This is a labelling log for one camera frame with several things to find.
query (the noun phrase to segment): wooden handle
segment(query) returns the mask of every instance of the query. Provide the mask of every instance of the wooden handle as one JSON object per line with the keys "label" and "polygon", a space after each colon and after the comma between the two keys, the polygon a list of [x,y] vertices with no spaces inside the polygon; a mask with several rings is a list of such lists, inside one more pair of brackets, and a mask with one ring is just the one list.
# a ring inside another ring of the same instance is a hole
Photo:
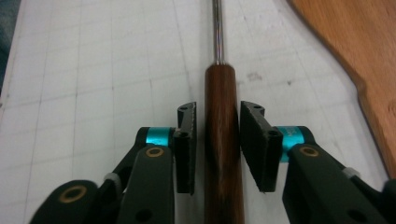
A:
{"label": "wooden handle", "polygon": [[205,224],[243,224],[235,71],[211,65],[205,74]]}
{"label": "wooden handle", "polygon": [[396,1],[290,1],[355,83],[389,175],[396,178]]}

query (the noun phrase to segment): wooden board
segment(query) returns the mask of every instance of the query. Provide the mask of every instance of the wooden board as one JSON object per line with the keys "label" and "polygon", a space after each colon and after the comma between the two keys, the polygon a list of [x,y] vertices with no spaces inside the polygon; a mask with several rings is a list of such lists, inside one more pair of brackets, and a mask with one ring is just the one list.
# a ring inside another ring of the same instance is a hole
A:
{"label": "wooden board", "polygon": [[355,83],[389,175],[396,178],[396,1],[290,0],[290,4]]}

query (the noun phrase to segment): metal shaft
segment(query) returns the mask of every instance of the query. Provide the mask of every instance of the metal shaft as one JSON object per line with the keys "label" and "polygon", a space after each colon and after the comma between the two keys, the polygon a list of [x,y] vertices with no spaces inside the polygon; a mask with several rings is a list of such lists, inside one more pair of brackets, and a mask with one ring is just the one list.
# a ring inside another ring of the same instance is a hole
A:
{"label": "metal shaft", "polygon": [[213,0],[213,37],[215,64],[225,64],[221,0]]}

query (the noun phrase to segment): white surface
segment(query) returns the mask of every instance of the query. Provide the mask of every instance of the white surface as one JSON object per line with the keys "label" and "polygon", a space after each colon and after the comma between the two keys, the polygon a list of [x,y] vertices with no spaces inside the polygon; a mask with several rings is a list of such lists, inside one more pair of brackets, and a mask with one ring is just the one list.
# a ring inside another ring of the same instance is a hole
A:
{"label": "white surface", "polygon": [[[336,159],[381,189],[387,179],[355,88],[285,0],[225,0],[227,61],[239,99],[272,125],[304,125]],[[212,62],[211,2],[22,0],[2,94],[0,223],[27,223],[50,192],[101,184],[142,126],[176,126],[196,101],[203,163],[204,72]],[[196,194],[177,196],[177,223],[203,223]],[[277,193],[259,193],[244,164],[246,223],[288,223]]]}

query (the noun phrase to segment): blue tape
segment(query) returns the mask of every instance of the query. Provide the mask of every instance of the blue tape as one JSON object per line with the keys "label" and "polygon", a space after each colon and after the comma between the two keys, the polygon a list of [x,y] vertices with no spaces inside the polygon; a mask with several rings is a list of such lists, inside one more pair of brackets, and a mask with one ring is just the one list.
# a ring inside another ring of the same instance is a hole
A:
{"label": "blue tape", "polygon": [[149,128],[146,143],[169,147],[169,133],[171,128]]}
{"label": "blue tape", "polygon": [[283,133],[283,154],[280,159],[281,162],[288,162],[288,151],[296,144],[304,143],[304,136],[297,126],[276,126],[277,129]]}

